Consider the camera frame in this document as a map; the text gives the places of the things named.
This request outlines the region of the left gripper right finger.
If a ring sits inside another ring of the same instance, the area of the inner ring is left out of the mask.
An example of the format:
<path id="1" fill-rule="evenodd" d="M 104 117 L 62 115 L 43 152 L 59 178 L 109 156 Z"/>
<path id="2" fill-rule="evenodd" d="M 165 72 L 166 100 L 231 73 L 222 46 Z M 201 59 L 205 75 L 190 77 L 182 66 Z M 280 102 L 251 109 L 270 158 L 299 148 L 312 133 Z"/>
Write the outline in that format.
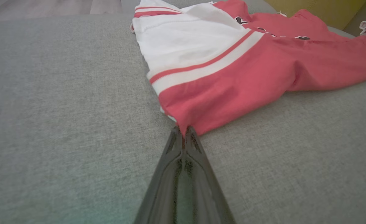
<path id="1" fill-rule="evenodd" d="M 235 224 L 217 177 L 197 132 L 192 126 L 185 134 L 185 170 L 192 180 L 194 224 Z"/>

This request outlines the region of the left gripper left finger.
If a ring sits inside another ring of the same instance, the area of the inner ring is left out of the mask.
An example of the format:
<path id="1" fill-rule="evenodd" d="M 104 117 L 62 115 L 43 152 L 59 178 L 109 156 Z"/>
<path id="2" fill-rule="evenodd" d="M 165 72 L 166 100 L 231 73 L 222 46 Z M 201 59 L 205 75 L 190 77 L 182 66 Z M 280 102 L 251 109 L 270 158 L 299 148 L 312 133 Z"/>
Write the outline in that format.
<path id="1" fill-rule="evenodd" d="M 178 180 L 182 171 L 183 137 L 178 127 L 171 130 L 146 191 L 135 224 L 177 222 Z"/>

